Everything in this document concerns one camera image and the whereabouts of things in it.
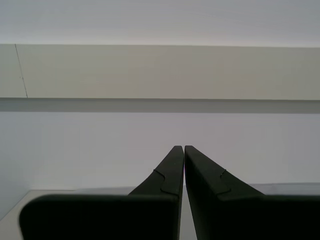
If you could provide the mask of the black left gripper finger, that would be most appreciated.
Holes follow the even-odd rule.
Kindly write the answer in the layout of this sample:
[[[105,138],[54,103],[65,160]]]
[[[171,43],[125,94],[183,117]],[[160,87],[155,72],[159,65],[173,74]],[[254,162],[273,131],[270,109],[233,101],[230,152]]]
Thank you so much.
[[[266,195],[191,145],[185,182],[199,240],[317,240],[320,198]]]
[[[180,237],[184,151],[173,147],[127,195],[49,194],[19,214],[25,240],[177,240]]]

